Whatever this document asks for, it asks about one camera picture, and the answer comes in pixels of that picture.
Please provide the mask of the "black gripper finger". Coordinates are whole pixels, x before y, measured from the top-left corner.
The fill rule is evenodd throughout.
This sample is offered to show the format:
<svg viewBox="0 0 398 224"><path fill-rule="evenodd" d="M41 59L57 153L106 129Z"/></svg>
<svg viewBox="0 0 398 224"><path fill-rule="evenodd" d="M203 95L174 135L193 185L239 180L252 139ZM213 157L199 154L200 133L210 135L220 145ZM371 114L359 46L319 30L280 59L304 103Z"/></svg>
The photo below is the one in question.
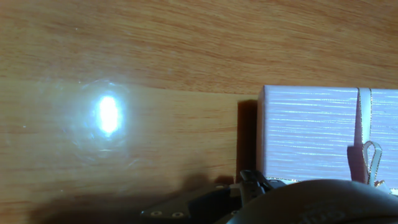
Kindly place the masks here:
<svg viewBox="0 0 398 224"><path fill-rule="evenodd" d="M227 223L250 201L286 186L257 170L242 170L240 176L238 184L211 184L153 205L141 212L141 223Z"/></svg>

